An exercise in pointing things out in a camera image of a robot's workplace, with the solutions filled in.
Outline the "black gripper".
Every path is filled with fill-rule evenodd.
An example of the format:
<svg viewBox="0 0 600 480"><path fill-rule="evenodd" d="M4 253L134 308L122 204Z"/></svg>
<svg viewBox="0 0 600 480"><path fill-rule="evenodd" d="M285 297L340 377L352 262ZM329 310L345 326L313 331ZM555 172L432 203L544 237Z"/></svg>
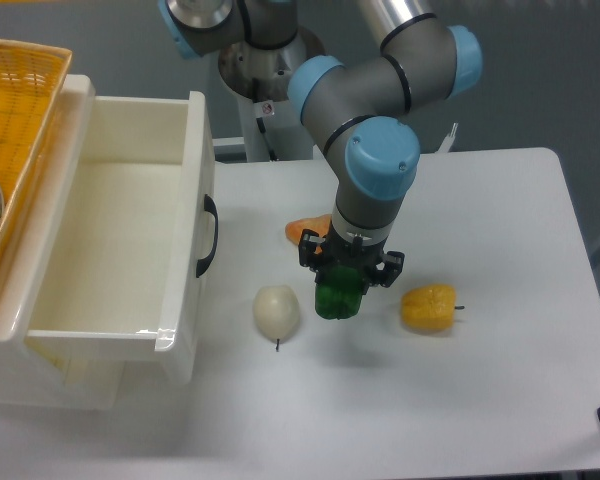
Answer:
<svg viewBox="0 0 600 480"><path fill-rule="evenodd" d="M350 236L342 237L333 225L325 237L304 230L298 247L299 263L315 274L315 283L324 281L326 267L344 266L362 271L363 292L370 287L389 288L401 275L405 254L383 251L383 243L364 245Z"/></svg>

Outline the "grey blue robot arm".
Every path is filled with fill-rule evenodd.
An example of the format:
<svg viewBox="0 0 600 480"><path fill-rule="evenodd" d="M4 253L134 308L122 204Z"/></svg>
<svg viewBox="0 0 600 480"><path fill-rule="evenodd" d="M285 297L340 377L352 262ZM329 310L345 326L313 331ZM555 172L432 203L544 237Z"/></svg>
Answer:
<svg viewBox="0 0 600 480"><path fill-rule="evenodd" d="M387 287L404 256L385 243L420 158L401 117L472 88L483 71L476 36L446 26L426 1L363 1L379 54L355 68L310 48L294 1L162 1L180 54L224 51L224 83L253 101L281 98L338 180L325 234L305 232L299 262L331 285L347 269L360 292Z"/></svg>

